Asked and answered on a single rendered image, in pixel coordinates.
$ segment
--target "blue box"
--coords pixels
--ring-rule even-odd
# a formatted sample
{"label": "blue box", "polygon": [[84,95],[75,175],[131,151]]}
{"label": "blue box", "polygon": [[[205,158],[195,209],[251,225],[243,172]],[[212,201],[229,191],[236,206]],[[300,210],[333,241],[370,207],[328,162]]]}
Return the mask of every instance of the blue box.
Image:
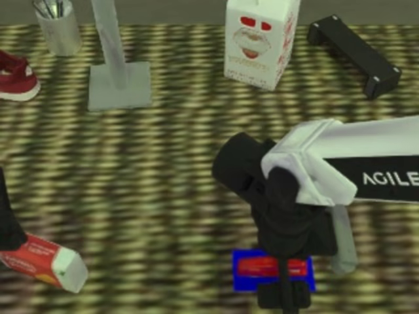
{"label": "blue box", "polygon": [[[238,261],[241,258],[268,256],[262,250],[233,250],[232,252],[232,270],[233,270],[233,289],[235,292],[256,292],[259,283],[274,283],[278,278],[274,277],[244,277],[237,274]],[[311,292],[316,291],[316,280],[314,279],[314,269],[312,259],[307,260],[307,276],[290,277],[291,281],[306,281]]]}

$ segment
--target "gray base plate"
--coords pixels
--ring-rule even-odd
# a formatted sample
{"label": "gray base plate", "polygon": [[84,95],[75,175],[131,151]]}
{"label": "gray base plate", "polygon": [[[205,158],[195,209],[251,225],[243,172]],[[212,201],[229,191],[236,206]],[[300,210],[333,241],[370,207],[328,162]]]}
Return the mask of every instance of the gray base plate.
{"label": "gray base plate", "polygon": [[106,64],[90,67],[89,111],[151,106],[150,63],[127,63],[126,67],[129,81],[123,90],[117,90],[111,83]]}

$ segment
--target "brown and green textile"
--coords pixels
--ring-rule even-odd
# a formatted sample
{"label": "brown and green textile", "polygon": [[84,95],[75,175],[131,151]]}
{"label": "brown and green textile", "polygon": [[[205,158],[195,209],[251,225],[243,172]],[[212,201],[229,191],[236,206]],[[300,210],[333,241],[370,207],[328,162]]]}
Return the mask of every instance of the brown and green textile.
{"label": "brown and green textile", "polygon": [[[211,178],[236,132],[280,139],[295,124],[419,113],[419,27],[354,27],[404,73],[365,100],[361,75],[297,31],[275,92],[223,77],[220,26],[124,26],[128,61],[152,65],[153,106],[87,113],[89,66],[103,63],[93,26],[77,56],[46,51],[37,26],[0,27],[0,48],[26,56],[43,89],[0,101],[0,164],[23,227],[78,250],[90,269],[78,295],[0,272],[1,314],[246,314],[232,292],[230,253],[255,242],[249,208]],[[417,314],[419,206],[350,207],[359,270],[344,278],[316,259],[311,314]]]}

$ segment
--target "white shoe sole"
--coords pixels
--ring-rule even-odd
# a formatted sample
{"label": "white shoe sole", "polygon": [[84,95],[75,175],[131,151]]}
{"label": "white shoe sole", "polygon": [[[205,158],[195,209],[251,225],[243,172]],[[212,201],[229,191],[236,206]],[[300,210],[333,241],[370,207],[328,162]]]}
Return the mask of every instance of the white shoe sole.
{"label": "white shoe sole", "polygon": [[6,99],[11,101],[28,101],[34,98],[39,91],[41,90],[41,83],[38,81],[37,84],[28,92],[21,94],[10,94],[10,93],[1,93],[0,99]]}

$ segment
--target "pen holder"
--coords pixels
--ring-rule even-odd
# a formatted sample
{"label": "pen holder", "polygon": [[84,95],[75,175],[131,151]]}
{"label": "pen holder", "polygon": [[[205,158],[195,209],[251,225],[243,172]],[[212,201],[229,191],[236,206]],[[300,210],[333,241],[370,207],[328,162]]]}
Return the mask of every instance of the pen holder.
{"label": "pen holder", "polygon": [[49,51],[55,56],[75,55],[82,46],[82,40],[71,1],[42,0],[34,5]]}

